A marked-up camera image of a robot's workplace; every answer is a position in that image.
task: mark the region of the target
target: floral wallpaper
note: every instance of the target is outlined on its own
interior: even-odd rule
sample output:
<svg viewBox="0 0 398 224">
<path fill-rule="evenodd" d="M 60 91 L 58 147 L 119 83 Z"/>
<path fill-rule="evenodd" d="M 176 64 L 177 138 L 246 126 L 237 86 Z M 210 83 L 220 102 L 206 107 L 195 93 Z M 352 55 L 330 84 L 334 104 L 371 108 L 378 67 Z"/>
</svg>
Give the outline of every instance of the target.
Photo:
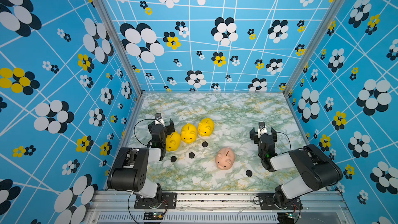
<svg viewBox="0 0 398 224">
<path fill-rule="evenodd" d="M 104 1 L 143 90 L 279 92 L 333 2 Z"/>
<path fill-rule="evenodd" d="M 356 223 L 397 223 L 398 0 L 346 0 L 288 99 Z"/>
<path fill-rule="evenodd" d="M 0 0 L 0 223 L 80 223 L 137 100 L 92 0 Z"/>
</svg>

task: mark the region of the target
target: green marble surface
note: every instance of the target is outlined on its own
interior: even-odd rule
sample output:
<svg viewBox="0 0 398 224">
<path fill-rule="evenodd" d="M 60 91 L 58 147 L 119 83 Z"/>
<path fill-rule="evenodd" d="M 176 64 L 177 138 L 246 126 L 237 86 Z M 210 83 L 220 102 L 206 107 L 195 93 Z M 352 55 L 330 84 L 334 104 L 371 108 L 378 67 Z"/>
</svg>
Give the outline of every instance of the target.
<svg viewBox="0 0 398 224">
<path fill-rule="evenodd" d="M 257 145 L 249 137 L 250 130 L 257 130 L 258 122 L 265 121 L 268 131 L 272 126 L 289 136 L 292 149 L 305 145 L 281 93 L 146 93 L 138 120 L 153 118 L 157 112 L 166 124 L 171 118 L 178 133 L 186 123 L 197 127 L 206 117 L 215 123 L 210 137 L 198 135 L 191 144 L 181 142 L 176 151 L 166 152 L 163 161 L 148 164 L 147 178 L 160 183 L 164 190 L 268 191 L 299 175 L 296 169 L 266 171 Z M 150 140 L 149 123 L 143 121 L 136 127 L 138 139 L 145 144 Z M 142 146 L 135 137 L 130 144 Z M 215 156 L 223 147 L 235 152 L 235 163 L 229 170 L 220 170 L 215 164 Z M 287 138 L 278 134 L 276 152 L 289 149 Z M 177 157 L 176 162 L 171 162 L 172 156 Z M 246 175 L 248 169 L 251 177 Z"/>
</svg>

